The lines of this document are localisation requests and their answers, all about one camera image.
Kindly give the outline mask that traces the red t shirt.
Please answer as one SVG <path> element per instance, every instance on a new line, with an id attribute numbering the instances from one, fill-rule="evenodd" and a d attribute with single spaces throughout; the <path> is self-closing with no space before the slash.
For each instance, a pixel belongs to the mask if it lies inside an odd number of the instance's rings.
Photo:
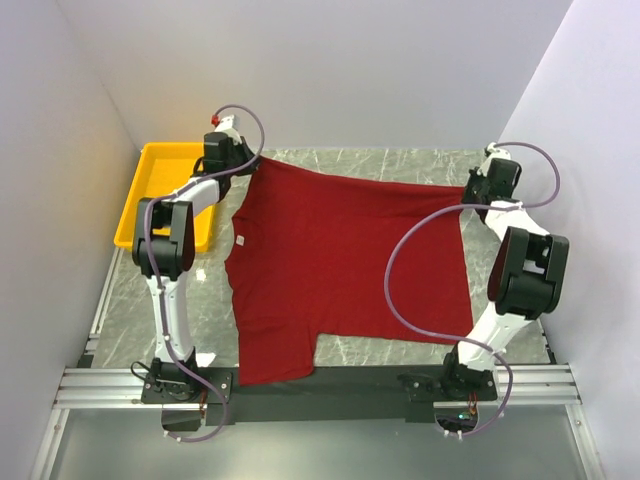
<path id="1" fill-rule="evenodd" d="M 322 334 L 447 343 L 473 315 L 454 186 L 315 173 L 264 159 L 225 267 L 239 380 L 314 368 Z"/>

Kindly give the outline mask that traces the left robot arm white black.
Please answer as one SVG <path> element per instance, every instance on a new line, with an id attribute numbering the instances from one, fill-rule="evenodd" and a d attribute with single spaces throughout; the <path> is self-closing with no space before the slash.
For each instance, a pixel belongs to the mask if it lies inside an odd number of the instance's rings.
<path id="1" fill-rule="evenodd" d="M 187 276 L 196 254 L 195 217 L 225 198 L 234 176 L 252 174 L 259 163 L 235 128 L 219 126 L 204 135 L 203 153 L 183 186 L 138 202 L 132 259 L 146 279 L 156 329 L 146 395 L 171 403 L 205 395 L 186 305 Z"/>

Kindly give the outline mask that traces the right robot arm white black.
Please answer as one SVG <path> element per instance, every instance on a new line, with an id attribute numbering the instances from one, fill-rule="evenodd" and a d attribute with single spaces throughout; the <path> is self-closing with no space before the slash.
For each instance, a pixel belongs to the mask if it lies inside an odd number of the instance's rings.
<path id="1" fill-rule="evenodd" d="M 514 336 L 557 307 L 569 240 L 540 227 L 513 197 L 522 167 L 498 145 L 470 171 L 463 203 L 500 240 L 487 284 L 487 306 L 466 341 L 445 356 L 440 385 L 447 399 L 496 397 L 493 370 Z"/>

